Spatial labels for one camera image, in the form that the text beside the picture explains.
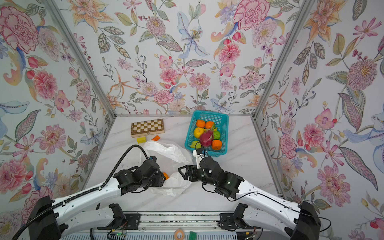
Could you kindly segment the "white plastic bag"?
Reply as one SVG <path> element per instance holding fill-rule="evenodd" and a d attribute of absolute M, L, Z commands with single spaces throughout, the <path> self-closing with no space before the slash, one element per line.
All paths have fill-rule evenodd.
<path fill-rule="evenodd" d="M 172 141 L 148 141 L 144 143 L 143 149 L 149 157 L 157 158 L 160 171 L 169 177 L 162 187 L 150 187 L 153 194 L 177 197 L 191 185 L 178 172 L 180 167 L 194 164 L 193 156 L 188 150 Z"/>

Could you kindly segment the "orange fruit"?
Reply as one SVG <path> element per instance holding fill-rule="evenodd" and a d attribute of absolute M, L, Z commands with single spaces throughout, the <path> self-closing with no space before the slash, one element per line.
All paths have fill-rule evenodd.
<path fill-rule="evenodd" d="M 165 177 L 166 180 L 170 178 L 170 177 L 167 175 L 167 173 L 163 173 L 163 175 L 164 175 L 164 177 Z"/>
<path fill-rule="evenodd" d="M 197 120 L 196 126 L 197 126 L 197 128 L 203 128 L 204 129 L 206 127 L 206 122 L 203 120 Z"/>
<path fill-rule="evenodd" d="M 223 143 L 220 140 L 213 140 L 212 141 L 211 147 L 213 150 L 219 151 L 219 150 L 221 150 L 222 146 L 223 146 Z"/>
<path fill-rule="evenodd" d="M 207 130 L 212 130 L 212 129 L 214 129 L 215 127 L 216 127 L 216 124 L 215 124 L 213 121 L 206 122 L 206 126 L 205 126 L 205 128 L 206 128 Z"/>

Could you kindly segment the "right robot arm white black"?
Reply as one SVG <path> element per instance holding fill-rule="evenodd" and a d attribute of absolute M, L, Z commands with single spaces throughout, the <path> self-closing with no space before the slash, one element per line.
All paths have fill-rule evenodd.
<path fill-rule="evenodd" d="M 318 240 L 321 219 L 312 204 L 298 204 L 271 195 L 234 173 L 224 171 L 212 157 L 198 165 L 178 169 L 184 180 L 212 185 L 214 192 L 230 202 L 238 203 L 231 217 L 219 222 L 228 231 L 263 229 L 290 240 Z"/>

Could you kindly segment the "yellow green pear fruit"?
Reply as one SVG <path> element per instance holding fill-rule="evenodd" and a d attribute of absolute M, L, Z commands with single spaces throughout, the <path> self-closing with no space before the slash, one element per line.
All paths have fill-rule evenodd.
<path fill-rule="evenodd" d="M 190 144 L 190 147 L 197 150 L 197 149 L 200 149 L 202 147 L 202 145 L 199 141 L 193 141 Z"/>

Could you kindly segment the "yellow apple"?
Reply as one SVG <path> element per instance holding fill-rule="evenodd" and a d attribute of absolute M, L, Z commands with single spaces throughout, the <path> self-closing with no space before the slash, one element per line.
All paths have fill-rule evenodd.
<path fill-rule="evenodd" d="M 201 135 L 205 133 L 205 129 L 204 128 L 195 128 L 194 130 L 194 137 L 197 138 L 197 139 L 200 139 Z"/>

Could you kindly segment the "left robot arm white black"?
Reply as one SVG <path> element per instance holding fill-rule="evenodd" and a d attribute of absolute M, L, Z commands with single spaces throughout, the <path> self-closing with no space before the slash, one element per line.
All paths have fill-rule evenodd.
<path fill-rule="evenodd" d="M 150 187 L 161 187 L 166 180 L 154 160 L 146 160 L 139 167 L 121 170 L 107 184 L 99 184 L 81 191 L 78 197 L 63 197 L 51 200 L 44 197 L 36 203 L 29 221 L 31 240 L 59 240 L 70 234 L 99 228 L 114 230 L 127 222 L 119 204 L 110 204 L 90 210 L 104 200 L 115 199 L 128 193 L 139 193 Z"/>

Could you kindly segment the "dragon fruit pink green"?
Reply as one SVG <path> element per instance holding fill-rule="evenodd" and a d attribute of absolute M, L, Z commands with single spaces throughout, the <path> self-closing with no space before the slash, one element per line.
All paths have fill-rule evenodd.
<path fill-rule="evenodd" d="M 200 137 L 200 143 L 201 145 L 204 147 L 204 148 L 207 148 L 209 146 L 211 146 L 212 144 L 212 141 L 214 140 L 213 139 L 213 131 L 215 130 L 212 129 L 212 130 L 205 130 L 205 133 L 203 133 Z"/>

